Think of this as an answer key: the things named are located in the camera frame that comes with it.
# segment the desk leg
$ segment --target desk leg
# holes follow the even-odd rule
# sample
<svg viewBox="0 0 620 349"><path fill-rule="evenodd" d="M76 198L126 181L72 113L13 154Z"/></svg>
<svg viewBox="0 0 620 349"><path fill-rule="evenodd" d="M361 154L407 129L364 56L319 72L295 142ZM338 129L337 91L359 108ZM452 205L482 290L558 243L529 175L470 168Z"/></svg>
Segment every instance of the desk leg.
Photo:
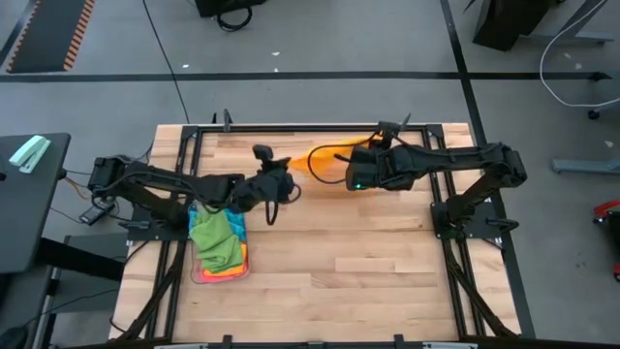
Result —
<svg viewBox="0 0 620 349"><path fill-rule="evenodd" d="M74 270L114 281L120 281L123 277L124 266L121 262L48 238L41 238L37 260L63 270Z"/></svg>

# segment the stack of cloths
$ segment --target stack of cloths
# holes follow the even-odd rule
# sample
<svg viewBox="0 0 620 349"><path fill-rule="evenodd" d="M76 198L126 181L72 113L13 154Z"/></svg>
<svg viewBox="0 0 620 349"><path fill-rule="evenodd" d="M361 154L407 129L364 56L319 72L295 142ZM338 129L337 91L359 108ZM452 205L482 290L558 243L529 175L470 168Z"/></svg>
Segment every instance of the stack of cloths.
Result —
<svg viewBox="0 0 620 349"><path fill-rule="evenodd" d="M248 246L243 214L223 209L209 213L193 204L190 214L190 238L198 249L200 262L193 271L195 281L213 283L244 276L249 271Z"/></svg>

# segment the orange and black striped mat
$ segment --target orange and black striped mat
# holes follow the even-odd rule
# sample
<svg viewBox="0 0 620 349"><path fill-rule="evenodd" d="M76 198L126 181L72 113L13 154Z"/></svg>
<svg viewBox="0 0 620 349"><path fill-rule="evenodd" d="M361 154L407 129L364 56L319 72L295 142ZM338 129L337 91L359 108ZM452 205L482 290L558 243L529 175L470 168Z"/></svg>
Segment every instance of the orange and black striped mat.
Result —
<svg viewBox="0 0 620 349"><path fill-rule="evenodd" d="M17 40L7 72L72 69L94 5L94 0L38 0Z"/></svg>

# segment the wooden tabletop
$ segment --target wooden tabletop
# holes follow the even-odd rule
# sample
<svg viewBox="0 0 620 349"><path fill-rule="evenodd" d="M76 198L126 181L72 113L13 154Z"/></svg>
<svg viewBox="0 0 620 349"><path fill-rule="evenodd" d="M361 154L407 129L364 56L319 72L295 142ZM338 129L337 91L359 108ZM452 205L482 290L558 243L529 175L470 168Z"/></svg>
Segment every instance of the wooden tabletop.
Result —
<svg viewBox="0 0 620 349"><path fill-rule="evenodd" d="M174 169L181 127L158 127L151 164ZM472 145L467 124L444 124L444 129L448 147ZM270 145L275 158L295 158L319 144L356 136L369 135L206 134L200 175L254 175L260 165L252 153L256 143ZM401 137L421 143L419 133ZM343 166L326 178L344 177ZM264 205L246 213L247 277L219 284L193 282L195 251L189 244L173 340L220 342L224 334L232 334L235 342L391 341L396 333L406 340L457 339L441 243L434 237L429 212L428 177L406 192L348 192L344 184L325 185L306 173L291 173L303 194L298 202L280 207L275 225L265 223ZM455 173L457 191L479 176L476 171ZM507 327L518 332L500 250L480 240L468 244L480 294ZM121 328L131 324L151 296L160 246L151 241L125 269L113 318ZM473 333L462 291L461 297L468 332ZM163 300L158 334L163 333L167 308ZM111 330L110 337L118 335Z"/></svg>

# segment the white cable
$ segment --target white cable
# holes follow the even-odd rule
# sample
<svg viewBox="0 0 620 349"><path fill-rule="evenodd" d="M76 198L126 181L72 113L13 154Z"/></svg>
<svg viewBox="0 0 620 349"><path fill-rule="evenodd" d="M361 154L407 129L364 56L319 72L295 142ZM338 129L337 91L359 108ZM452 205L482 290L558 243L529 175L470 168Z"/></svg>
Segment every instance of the white cable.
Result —
<svg viewBox="0 0 620 349"><path fill-rule="evenodd" d="M541 81L542 84L544 85L544 87L546 87L546 89L551 93L551 95L553 97L555 97L556 100L558 100L558 102L562 103L563 105L567 106L567 107L574 107L574 108L600 108L600 107L604 107L604 106L608 106L617 102L620 102L620 98L614 99L613 101L608 101L608 102L603 102L603 103L599 103L596 105L588 105L588 104L571 104L571 103L567 103L564 100L562 100L560 97L558 97L558 95L555 94L555 92L553 92L553 90L551 89L551 87L549 87L548 84L546 84L546 81L544 80L543 77L543 65L544 65L544 58L546 57L547 52L549 51L549 49L551 48L551 46L553 46L553 44L562 36L564 35L566 32L568 32L569 30L573 29L573 27L575 27L576 25L578 25L581 21L585 20L585 18L587 18L589 15L593 14L596 10L599 9L600 6L602 6L605 3L605 0L601 0L601 2L595 6L594 8L592 8L592 10L590 10L585 16L583 16L582 18L580 18L579 20L577 20L575 23L571 24L568 28L562 30L560 33L558 33L558 35L553 38L551 40L551 42L549 43L549 45L546 46L546 48L544 49L544 52L542 53L542 57L541 57L541 67L540 67L540 73L541 73Z"/></svg>

